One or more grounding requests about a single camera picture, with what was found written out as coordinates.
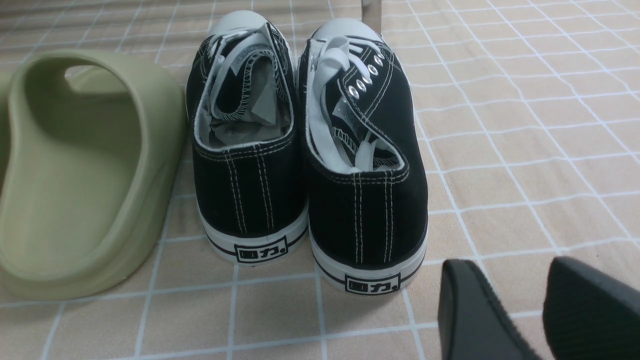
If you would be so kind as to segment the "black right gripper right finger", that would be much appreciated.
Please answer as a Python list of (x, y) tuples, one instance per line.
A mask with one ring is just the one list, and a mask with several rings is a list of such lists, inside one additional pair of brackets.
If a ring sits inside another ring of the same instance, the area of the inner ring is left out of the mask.
[(551, 262), (542, 323), (556, 360), (640, 357), (638, 290), (573, 257)]

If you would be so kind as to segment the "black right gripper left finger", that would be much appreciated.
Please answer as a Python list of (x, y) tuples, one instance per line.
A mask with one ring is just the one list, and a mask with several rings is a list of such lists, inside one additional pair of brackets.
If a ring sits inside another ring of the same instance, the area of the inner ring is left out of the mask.
[(444, 360), (539, 360), (471, 260), (442, 264), (438, 331)]

